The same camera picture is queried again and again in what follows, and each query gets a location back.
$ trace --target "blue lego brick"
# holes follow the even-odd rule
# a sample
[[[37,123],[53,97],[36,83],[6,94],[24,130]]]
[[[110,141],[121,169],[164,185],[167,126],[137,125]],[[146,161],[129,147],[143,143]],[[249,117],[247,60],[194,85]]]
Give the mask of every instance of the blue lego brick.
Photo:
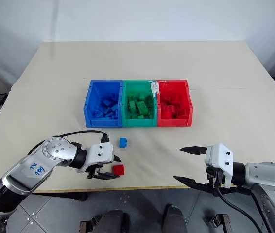
[[[122,127],[121,80],[92,80],[84,105],[88,128]]]
[[[119,139],[119,147],[120,148],[126,148],[127,147],[128,140],[125,137],[121,137]]]

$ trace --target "red lego brick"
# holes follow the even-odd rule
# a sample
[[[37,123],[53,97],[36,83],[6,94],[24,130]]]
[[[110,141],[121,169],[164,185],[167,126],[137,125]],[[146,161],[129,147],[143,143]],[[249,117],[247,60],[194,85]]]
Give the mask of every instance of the red lego brick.
[[[115,175],[118,175],[118,176],[124,175],[124,165],[123,164],[114,165],[113,172]]]

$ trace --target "plastic bin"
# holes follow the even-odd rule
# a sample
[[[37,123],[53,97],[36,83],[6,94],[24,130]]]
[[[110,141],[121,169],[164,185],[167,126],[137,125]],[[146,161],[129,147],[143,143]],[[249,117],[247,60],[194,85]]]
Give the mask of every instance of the plastic bin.
[[[84,105],[88,128],[122,127],[120,80],[92,80]]]
[[[157,126],[157,96],[152,92],[151,83],[154,81],[123,81],[123,127]]]
[[[158,127],[191,126],[193,106],[186,80],[158,80]]]

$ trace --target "red storage bin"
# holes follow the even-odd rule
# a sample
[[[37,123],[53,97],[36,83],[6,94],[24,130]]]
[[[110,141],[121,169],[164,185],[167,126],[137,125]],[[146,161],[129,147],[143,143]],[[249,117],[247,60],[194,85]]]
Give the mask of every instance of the red storage bin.
[[[191,126],[193,106],[187,80],[157,80],[158,127]]]

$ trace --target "green storage bin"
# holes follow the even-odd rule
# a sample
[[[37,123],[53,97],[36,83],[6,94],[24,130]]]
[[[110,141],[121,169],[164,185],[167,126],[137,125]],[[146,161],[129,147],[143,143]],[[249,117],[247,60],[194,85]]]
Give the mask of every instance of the green storage bin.
[[[151,88],[154,82],[123,81],[123,127],[157,127],[157,95]]]

